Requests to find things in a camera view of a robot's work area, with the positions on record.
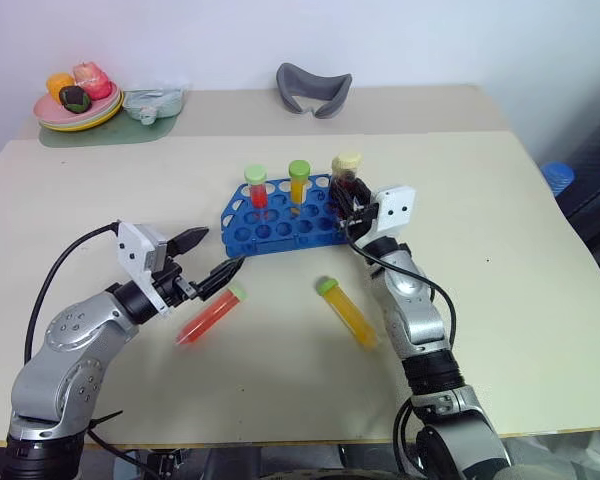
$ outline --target plate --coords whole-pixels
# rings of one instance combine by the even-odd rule
[[[56,125],[58,127],[68,126],[76,122],[82,122],[96,118],[105,112],[119,100],[120,89],[115,83],[112,83],[111,93],[100,100],[94,100],[91,108],[84,113],[72,113],[62,105],[57,103],[48,93],[41,97],[33,107],[33,114],[38,121]]]
[[[122,95],[120,95],[118,103],[116,103],[114,105],[114,107],[111,109],[111,111],[109,111],[109,113],[107,113],[99,118],[96,118],[96,119],[92,120],[91,122],[87,122],[83,125],[77,125],[77,126],[73,126],[73,127],[61,127],[58,125],[52,125],[52,124],[48,124],[48,123],[44,123],[44,122],[40,122],[40,125],[42,125],[45,128],[48,128],[49,130],[54,130],[56,132],[79,132],[81,130],[87,130],[89,128],[97,127],[98,125],[103,124],[104,122],[109,120],[111,117],[113,117],[116,113],[118,113],[118,110],[120,110],[120,108],[122,107],[123,99],[124,99],[124,95],[122,94]]]

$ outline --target beige table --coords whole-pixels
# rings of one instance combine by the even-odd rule
[[[600,272],[533,161],[473,87],[361,89],[331,121],[294,116],[272,92],[197,92],[171,135],[109,147],[49,149],[26,127],[0,154],[0,444],[34,298],[62,249],[122,218],[166,235],[211,233],[181,264],[201,279],[224,258],[219,215],[260,162],[271,178],[304,158],[327,172],[341,150],[361,175],[418,191],[401,240],[458,310],[455,354],[502,435],[600,428]],[[78,249],[41,313],[126,280],[112,238]],[[408,395],[386,335],[366,353],[315,293],[338,278],[382,332],[362,261],[347,247],[253,257],[249,299],[192,349],[179,328],[202,307],[155,319],[112,363],[97,415],[111,442],[386,441]],[[447,315],[444,304],[438,304]]]

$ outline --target white wall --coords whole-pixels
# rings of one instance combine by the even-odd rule
[[[600,119],[600,0],[3,0],[0,149],[82,60],[123,87],[265,88],[283,61],[356,86],[475,83],[544,162]]]

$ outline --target test tube cap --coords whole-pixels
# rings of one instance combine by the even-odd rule
[[[311,166],[306,160],[294,160],[289,164],[289,176],[306,180],[311,173]]]
[[[331,168],[336,170],[352,170],[358,168],[362,161],[362,154],[359,152],[342,152],[331,162]]]
[[[237,283],[232,283],[227,288],[241,302],[244,302],[247,298],[247,292],[245,292]]]
[[[318,282],[318,286],[317,286],[316,290],[318,290],[318,293],[320,294],[320,296],[324,296],[325,293],[327,293],[333,287],[337,287],[337,286],[338,286],[338,281],[335,278],[325,277],[324,279],[322,279]]]
[[[262,165],[249,165],[244,169],[244,179],[249,185],[262,185],[267,181],[267,170]]]

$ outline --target pink plate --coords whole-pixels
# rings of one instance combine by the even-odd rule
[[[119,99],[120,89],[115,83],[112,85],[113,88],[111,89],[109,96],[101,98],[100,100],[94,100],[91,104],[91,108],[84,113],[71,113],[47,93],[36,102],[33,107],[33,114],[38,120],[44,123],[58,126],[89,120],[104,112]]]

